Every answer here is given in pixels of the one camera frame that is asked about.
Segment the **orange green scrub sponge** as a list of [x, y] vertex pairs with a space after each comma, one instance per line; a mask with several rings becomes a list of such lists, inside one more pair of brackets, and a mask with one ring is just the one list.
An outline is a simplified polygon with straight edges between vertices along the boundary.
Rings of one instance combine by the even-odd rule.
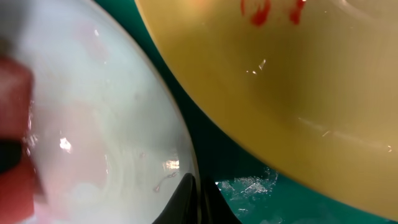
[[1, 57], [1, 223], [34, 214], [39, 181], [27, 155], [34, 77], [23, 64]]

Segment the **teal plastic tray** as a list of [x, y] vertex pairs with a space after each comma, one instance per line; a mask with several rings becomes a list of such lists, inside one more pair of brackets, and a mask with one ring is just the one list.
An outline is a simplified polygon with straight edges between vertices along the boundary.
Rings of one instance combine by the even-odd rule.
[[242, 223], [389, 223], [324, 197], [263, 164], [219, 129], [192, 101], [149, 36], [133, 0], [96, 0], [158, 69], [189, 129], [201, 179], [211, 177]]

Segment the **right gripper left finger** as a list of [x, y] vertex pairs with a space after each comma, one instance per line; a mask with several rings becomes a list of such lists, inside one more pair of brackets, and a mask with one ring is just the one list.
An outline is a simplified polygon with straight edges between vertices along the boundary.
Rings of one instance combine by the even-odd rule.
[[197, 221], [197, 185], [194, 176], [187, 173], [153, 224], [197, 224]]

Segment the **yellow-green plate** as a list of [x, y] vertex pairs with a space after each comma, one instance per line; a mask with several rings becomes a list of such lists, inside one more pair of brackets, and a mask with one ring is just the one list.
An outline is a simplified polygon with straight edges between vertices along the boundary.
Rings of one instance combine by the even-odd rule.
[[397, 219], [396, 0], [141, 0], [192, 100], [259, 160]]

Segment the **light blue plate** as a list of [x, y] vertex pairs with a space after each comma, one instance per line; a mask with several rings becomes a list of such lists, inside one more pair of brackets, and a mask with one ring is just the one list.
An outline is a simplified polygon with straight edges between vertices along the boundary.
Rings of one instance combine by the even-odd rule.
[[93, 1], [2, 1], [1, 52], [34, 75], [24, 223], [154, 223], [193, 145], [159, 72]]

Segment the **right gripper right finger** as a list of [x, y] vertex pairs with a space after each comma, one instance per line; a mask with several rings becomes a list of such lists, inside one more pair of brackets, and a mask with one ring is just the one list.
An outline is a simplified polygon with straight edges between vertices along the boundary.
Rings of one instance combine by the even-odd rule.
[[242, 224], [210, 177], [201, 180], [201, 223]]

